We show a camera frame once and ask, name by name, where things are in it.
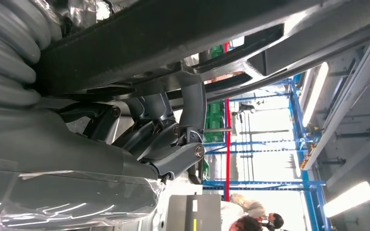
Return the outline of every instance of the protective plastic cover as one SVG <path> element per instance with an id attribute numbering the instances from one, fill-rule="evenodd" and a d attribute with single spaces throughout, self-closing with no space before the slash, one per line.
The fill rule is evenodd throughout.
<path id="1" fill-rule="evenodd" d="M 164 184 L 88 172 L 21 173 L 0 160 L 0 230 L 69 230 L 139 220 Z"/>

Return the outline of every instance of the steel structure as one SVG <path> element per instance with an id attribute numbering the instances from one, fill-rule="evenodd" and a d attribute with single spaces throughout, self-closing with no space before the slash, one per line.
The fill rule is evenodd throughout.
<path id="1" fill-rule="evenodd" d="M 362 93 L 370 79 L 370 45 L 368 46 L 364 56 L 359 61 L 354 74 L 347 80 L 345 88 L 341 90 L 340 95 L 337 97 L 335 104 L 331 107 L 331 112 L 328 114 L 327 120 L 323 126 L 323 135 L 305 160 L 302 162 L 302 169 L 309 170 L 312 164 L 316 161 L 321 150 L 325 147 L 330 137 L 334 134 L 337 127 L 341 123 L 344 116 L 352 107 L 356 99 Z"/>
<path id="2" fill-rule="evenodd" d="M 298 91 L 295 86 L 294 78 L 281 81 L 282 84 L 289 84 L 291 92 L 283 94 L 275 94 L 271 96 L 264 97 L 248 97 L 241 99 L 232 99 L 233 102 L 242 102 L 242 101 L 251 101 L 256 99 L 263 99 L 269 97 L 279 97 L 279 96 L 288 96 L 289 98 L 289 108 L 291 113 L 291 118 L 293 122 L 293 134 L 294 139 L 291 140 L 276 140 L 276 141 L 247 141 L 247 142 L 232 142 L 231 147 L 236 147 L 237 145 L 252 145 L 252 144 L 272 144 L 272 143 L 283 143 L 283 142 L 295 142 L 296 149 L 273 149 L 273 150 L 241 150 L 236 151 L 236 148 L 231 148 L 231 154 L 252 154 L 254 153 L 263 153 L 263 152 L 291 152 L 295 151 L 297 153 L 297 158 L 299 163 L 304 161 L 305 155 L 308 153 L 306 143 L 312 142 L 310 137 L 306 136 L 306 131 L 303 126 L 303 113 L 299 104 Z M 206 155 L 223 155 L 226 152 L 220 151 L 224 149 L 227 143 L 206 143 L 205 147 L 215 147 L 212 150 L 206 152 Z M 303 191 L 305 194 L 305 199 L 308 208 L 309 219 L 311 226 L 314 231 L 330 231 L 331 225 L 330 221 L 325 217 L 323 206 L 325 204 L 322 186 L 325 185 L 323 181 L 312 181 L 310 180 L 309 173 L 307 171 L 301 171 L 302 181 L 237 181 L 231 180 L 229 190 L 269 190 L 269 191 Z M 224 193 L 227 193 L 225 188 L 226 181 L 204 181 L 205 190 L 224 190 Z"/>

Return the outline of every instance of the blue steel frame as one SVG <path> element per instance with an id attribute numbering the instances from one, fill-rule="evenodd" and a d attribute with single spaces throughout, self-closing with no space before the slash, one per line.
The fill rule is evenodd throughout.
<path id="1" fill-rule="evenodd" d="M 299 99 L 298 99 L 298 91 L 295 86 L 295 82 L 291 81 L 290 82 L 290 87 L 291 87 L 291 97 L 290 97 L 290 111 L 291 111 L 291 117 L 294 121 L 293 123 L 293 133 L 294 133 L 294 138 L 295 139 L 307 139 L 305 127 L 303 126 L 303 113 L 301 111 L 301 107 L 299 104 Z M 304 148 L 305 143 L 302 142 L 300 144 L 297 144 L 297 149 L 302 150 Z M 298 160 L 299 163 L 302 163 L 304 160 L 304 152 L 297 152 Z M 302 170 L 302 179 L 304 181 L 310 180 L 310 177 L 308 175 L 307 171 Z M 308 207 L 308 212 L 310 216 L 310 222 L 312 224 L 313 230 L 318 231 L 318 230 L 325 230 L 325 231 L 331 231 L 331 225 L 330 221 L 324 214 L 324 197 L 322 193 L 322 186 L 318 186 L 316 188 L 316 194 L 314 195 L 313 192 L 304 192 L 305 194 L 305 199 L 307 202 L 307 207 Z"/>
<path id="2" fill-rule="evenodd" d="M 296 142 L 296 149 L 278 149 L 278 150 L 256 150 L 256 151 L 232 151 L 232 154 L 243 154 L 243 153 L 256 153 L 256 152 L 282 152 L 282 151 L 296 151 L 299 164 L 304 160 L 304 153 L 308 152 L 306 143 L 312 142 L 306 135 L 305 127 L 303 126 L 303 113 L 301 111 L 298 99 L 298 91 L 295 86 L 295 80 L 300 79 L 299 76 L 295 76 L 293 79 L 286 79 L 280 81 L 278 84 L 289 84 L 291 87 L 290 93 L 282 93 L 264 97 L 248 97 L 241 99 L 231 99 L 231 102 L 243 102 L 251 101 L 256 99 L 278 97 L 278 96 L 289 96 L 289 108 L 291 112 L 291 118 L 293 120 L 293 133 L 294 140 L 288 141 L 251 141 L 251 142 L 233 142 L 231 145 L 251 145 L 251 144 L 264 144 L 275 143 L 275 142 Z M 218 147 L 210 150 L 205 154 L 226 154 L 226 152 L 220 152 L 219 150 L 226 147 L 226 143 L 207 143 L 206 147 Z M 325 185 L 323 181 L 310 181 L 310 177 L 307 171 L 302 170 L 303 181 L 231 181 L 233 187 L 230 190 L 270 190 L 270 191 L 304 191 L 305 200 L 307 203 L 308 214 L 311 222 L 313 231 L 331 231 L 331 225 L 329 219 L 325 216 L 323 207 L 325 205 L 322 186 Z M 271 187 L 239 187 L 239 185 L 252 185 L 252 184 L 279 184 L 278 186 Z M 204 181 L 204 190 L 225 190 L 224 181 Z"/>

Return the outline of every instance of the person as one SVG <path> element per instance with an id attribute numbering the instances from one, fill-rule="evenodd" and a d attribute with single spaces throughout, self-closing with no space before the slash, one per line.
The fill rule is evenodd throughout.
<path id="1" fill-rule="evenodd" d="M 252 217 L 243 216 L 232 224 L 229 231 L 262 231 L 262 225 Z"/>
<path id="2" fill-rule="evenodd" d="M 267 226 L 274 226 L 274 229 L 280 229 L 284 224 L 284 220 L 280 214 L 269 213 L 267 215 L 262 203 L 255 200 L 249 200 L 241 194 L 232 194 L 230 196 L 230 202 L 240 206 L 244 213 L 249 214 L 250 217 L 257 219 L 259 222 L 267 220 Z"/>
<path id="3" fill-rule="evenodd" d="M 237 204 L 221 201 L 222 231 L 262 231 L 261 223 L 246 216 Z"/>

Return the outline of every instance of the gray metal beam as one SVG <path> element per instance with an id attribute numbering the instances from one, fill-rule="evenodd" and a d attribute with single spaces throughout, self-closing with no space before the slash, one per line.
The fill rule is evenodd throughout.
<path id="1" fill-rule="evenodd" d="M 357 96 L 364 89 L 365 85 L 370 79 L 370 45 L 365 52 L 365 55 L 361 59 L 355 73 L 351 79 L 348 80 L 348 84 L 342 91 L 342 94 L 336 101 L 336 106 L 331 111 L 329 118 L 324 126 L 324 133 L 317 144 L 316 148 L 313 149 L 305 158 L 302 168 L 304 170 L 311 169 L 312 164 L 316 161 L 321 150 L 325 147 L 330 137 L 334 134 L 335 130 L 341 123 L 345 114 L 353 105 Z"/>

